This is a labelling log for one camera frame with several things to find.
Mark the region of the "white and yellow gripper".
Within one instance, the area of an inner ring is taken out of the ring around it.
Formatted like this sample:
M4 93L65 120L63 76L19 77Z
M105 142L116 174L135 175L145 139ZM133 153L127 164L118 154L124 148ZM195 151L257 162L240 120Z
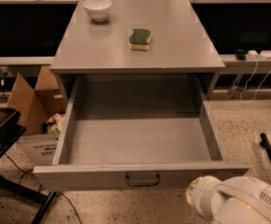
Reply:
M200 216L215 216L223 204L223 195L218 191L221 181L213 176L200 176L186 189L188 204Z

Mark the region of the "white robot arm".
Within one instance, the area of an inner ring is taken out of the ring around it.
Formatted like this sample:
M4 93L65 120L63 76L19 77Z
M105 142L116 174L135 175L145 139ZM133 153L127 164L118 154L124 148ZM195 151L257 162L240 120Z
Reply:
M271 224L271 186L254 177L198 177L186 198L210 224Z

